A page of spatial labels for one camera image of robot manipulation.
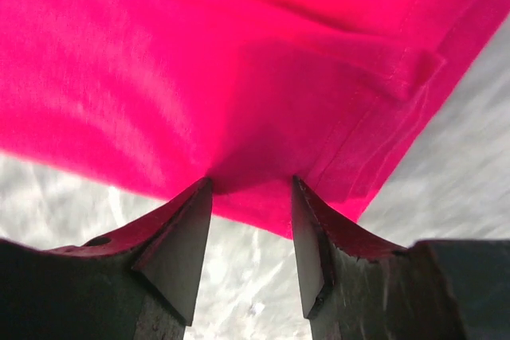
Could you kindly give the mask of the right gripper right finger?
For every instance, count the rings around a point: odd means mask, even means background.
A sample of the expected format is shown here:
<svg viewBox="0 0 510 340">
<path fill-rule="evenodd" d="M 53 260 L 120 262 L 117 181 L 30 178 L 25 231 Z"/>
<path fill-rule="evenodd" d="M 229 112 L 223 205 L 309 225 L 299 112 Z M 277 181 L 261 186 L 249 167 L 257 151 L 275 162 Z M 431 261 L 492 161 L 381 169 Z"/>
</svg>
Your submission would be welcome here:
<svg viewBox="0 0 510 340">
<path fill-rule="evenodd" d="M 315 339 L 506 339 L 509 243 L 370 233 L 292 180 L 304 317 Z"/>
</svg>

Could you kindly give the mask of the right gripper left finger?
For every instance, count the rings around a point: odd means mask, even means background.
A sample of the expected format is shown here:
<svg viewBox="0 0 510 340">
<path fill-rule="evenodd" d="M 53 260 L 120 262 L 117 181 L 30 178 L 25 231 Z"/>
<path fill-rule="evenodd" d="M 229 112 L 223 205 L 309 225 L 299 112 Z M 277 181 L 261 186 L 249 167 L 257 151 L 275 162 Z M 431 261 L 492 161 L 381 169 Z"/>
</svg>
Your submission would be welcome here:
<svg viewBox="0 0 510 340">
<path fill-rule="evenodd" d="M 210 227 L 203 178 L 81 246 L 1 243 L 4 339 L 180 339 L 191 325 Z"/>
</svg>

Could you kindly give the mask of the red t-shirt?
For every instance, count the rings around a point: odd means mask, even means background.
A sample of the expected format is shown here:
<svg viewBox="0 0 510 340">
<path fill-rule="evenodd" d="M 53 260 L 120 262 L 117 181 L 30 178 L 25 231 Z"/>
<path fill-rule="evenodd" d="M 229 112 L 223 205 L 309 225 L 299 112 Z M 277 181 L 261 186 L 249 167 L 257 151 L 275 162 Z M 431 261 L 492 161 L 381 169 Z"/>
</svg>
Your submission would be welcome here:
<svg viewBox="0 0 510 340">
<path fill-rule="evenodd" d="M 1 148 L 290 236 L 357 219 L 509 0 L 1 0 Z"/>
</svg>

